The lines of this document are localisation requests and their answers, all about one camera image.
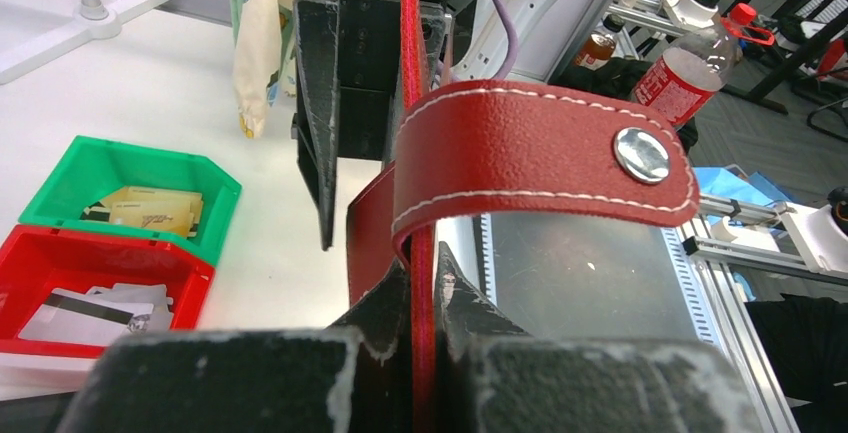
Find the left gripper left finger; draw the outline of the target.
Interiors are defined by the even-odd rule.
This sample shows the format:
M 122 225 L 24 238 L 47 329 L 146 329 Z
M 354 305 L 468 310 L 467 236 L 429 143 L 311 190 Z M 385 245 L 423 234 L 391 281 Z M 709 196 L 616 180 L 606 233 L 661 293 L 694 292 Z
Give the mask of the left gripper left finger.
M 128 337 L 62 432 L 407 432 L 409 279 L 392 265 L 330 326 Z

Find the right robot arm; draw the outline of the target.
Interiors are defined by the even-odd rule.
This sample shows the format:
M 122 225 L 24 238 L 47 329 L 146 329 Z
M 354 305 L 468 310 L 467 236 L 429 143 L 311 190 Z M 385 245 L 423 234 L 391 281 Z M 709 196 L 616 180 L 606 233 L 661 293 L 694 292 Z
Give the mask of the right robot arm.
M 294 0 L 298 166 L 332 246 L 340 158 L 388 162 L 404 112 L 406 24 L 426 70 L 463 79 L 542 81 L 576 50 L 612 0 Z

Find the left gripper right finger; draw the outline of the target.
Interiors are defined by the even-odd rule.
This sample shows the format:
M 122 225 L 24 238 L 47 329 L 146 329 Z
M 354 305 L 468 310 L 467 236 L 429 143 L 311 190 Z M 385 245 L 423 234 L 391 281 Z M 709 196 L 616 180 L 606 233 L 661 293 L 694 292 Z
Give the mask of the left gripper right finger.
M 757 432 L 745 385 L 688 341 L 530 335 L 469 283 L 450 247 L 435 272 L 442 432 Z

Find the red leather card holder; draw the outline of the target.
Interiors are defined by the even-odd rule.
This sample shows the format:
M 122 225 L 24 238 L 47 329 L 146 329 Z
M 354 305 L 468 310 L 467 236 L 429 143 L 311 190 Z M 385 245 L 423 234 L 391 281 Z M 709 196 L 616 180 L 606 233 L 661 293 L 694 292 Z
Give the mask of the red leather card holder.
M 410 428 L 437 425 L 433 260 L 442 219 L 547 212 L 676 227 L 699 188 L 673 126 L 657 111 L 555 86 L 488 79 L 430 90 L 419 0 L 400 0 L 403 108 L 395 157 L 350 203 L 350 300 L 391 271 L 411 329 L 402 390 Z

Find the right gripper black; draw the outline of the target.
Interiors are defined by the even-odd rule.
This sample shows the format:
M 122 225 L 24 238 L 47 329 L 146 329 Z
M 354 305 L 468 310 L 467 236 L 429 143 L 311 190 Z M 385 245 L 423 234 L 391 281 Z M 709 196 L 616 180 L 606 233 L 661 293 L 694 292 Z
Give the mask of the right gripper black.
M 297 165 L 326 251 L 333 243 L 338 155 L 381 161 L 392 150 L 403 107 L 401 6 L 400 0 L 295 0 L 294 19 Z

